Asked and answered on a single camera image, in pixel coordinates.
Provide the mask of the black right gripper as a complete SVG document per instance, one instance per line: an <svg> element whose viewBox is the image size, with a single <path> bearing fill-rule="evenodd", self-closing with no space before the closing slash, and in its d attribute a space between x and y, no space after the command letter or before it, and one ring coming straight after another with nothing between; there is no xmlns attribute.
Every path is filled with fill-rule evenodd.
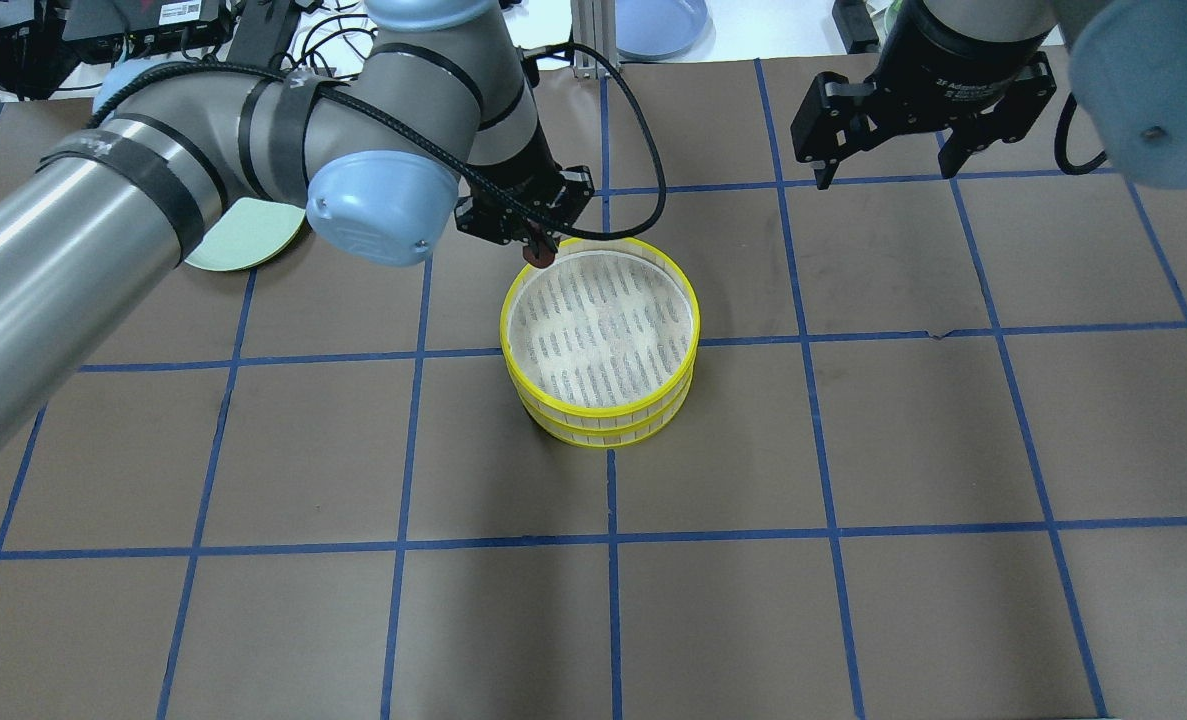
<svg viewBox="0 0 1187 720"><path fill-rule="evenodd" d="M868 147L871 96L878 117L954 117L939 151L941 177L954 178L977 152L1023 140L1045 113L1058 88L1037 53L1045 37L1045 1L901 1L871 82L814 76L791 120L793 155L827 190Z"/></svg>

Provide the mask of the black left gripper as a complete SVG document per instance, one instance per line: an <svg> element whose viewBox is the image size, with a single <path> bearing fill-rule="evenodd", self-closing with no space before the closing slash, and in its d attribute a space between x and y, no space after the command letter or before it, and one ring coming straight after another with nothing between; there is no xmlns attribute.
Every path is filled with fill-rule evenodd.
<svg viewBox="0 0 1187 720"><path fill-rule="evenodd" d="M523 242L528 251L557 251L594 197L588 165L561 167L544 140L496 164L469 164L469 195L457 200L455 225L496 246Z"/></svg>

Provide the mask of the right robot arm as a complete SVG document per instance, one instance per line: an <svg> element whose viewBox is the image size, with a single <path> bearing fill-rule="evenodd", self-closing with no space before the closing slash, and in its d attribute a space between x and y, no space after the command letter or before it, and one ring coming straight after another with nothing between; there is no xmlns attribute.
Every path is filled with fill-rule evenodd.
<svg viewBox="0 0 1187 720"><path fill-rule="evenodd" d="M940 174L1028 135L1058 91L1042 44L1064 37L1069 95L1058 168L1110 163L1145 187L1187 190L1187 1L904 1L872 74L817 74L791 122L826 190L858 152L944 132Z"/></svg>

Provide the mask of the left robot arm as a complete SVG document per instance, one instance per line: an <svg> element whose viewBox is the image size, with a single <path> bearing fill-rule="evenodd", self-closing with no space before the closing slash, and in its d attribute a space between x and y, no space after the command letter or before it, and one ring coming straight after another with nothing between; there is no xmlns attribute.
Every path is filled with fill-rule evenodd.
<svg viewBox="0 0 1187 720"><path fill-rule="evenodd" d="M433 255L447 219L546 259L594 181L553 159L528 55L494 1L369 1L350 83L163 63L109 94L0 200L0 450L239 199L304 209L373 263Z"/></svg>

